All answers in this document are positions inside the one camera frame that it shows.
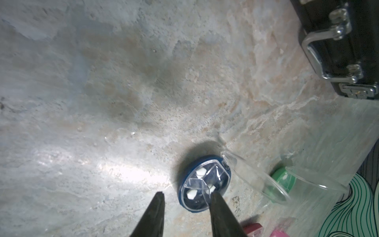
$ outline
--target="white pill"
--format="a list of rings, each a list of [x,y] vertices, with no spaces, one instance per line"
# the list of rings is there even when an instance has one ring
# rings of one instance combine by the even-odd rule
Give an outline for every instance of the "white pill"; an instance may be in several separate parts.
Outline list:
[[[201,179],[204,177],[205,173],[207,172],[207,169],[205,169],[204,167],[201,167],[199,169],[196,170],[196,176],[198,179]]]
[[[196,189],[190,189],[187,191],[187,197],[189,200],[193,200],[196,197],[197,190]]]
[[[212,193],[215,189],[216,189],[216,187],[213,186],[213,185],[209,187],[209,191],[210,191],[211,193]]]

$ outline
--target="red object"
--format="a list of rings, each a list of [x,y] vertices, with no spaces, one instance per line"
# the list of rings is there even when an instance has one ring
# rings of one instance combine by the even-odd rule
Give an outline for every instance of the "red object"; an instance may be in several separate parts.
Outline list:
[[[249,224],[243,227],[243,231],[248,237],[255,237],[263,229],[263,226],[259,223]]]

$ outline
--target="green lid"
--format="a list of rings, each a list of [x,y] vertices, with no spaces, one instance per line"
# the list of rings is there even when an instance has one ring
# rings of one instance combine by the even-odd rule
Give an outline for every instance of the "green lid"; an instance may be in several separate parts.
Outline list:
[[[290,175],[285,167],[277,169],[271,177],[289,193],[295,184],[296,177]]]

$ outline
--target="metal handle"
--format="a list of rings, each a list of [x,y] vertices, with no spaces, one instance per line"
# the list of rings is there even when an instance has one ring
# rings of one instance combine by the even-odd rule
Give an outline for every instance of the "metal handle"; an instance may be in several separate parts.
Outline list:
[[[345,35],[351,32],[351,24],[348,11],[344,8],[339,8],[329,14],[329,19],[332,26],[327,30],[313,31],[307,34],[301,47],[303,48],[307,58],[309,59],[316,74],[329,82],[343,82],[343,83],[357,83],[358,79],[363,78],[363,72],[359,64],[351,64],[346,68],[349,73],[346,76],[330,75],[325,72],[320,55],[315,48],[311,45],[314,41],[334,39],[340,40]]]

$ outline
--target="concrete floor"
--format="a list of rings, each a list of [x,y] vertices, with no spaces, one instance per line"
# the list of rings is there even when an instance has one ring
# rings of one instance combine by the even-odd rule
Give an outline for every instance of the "concrete floor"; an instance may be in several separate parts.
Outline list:
[[[0,1],[0,236],[128,236],[156,191],[164,236],[211,236],[177,173],[222,149],[348,184],[379,103],[338,97],[298,45],[289,0]],[[272,204],[235,175],[225,200],[269,236],[316,234],[338,195]]]

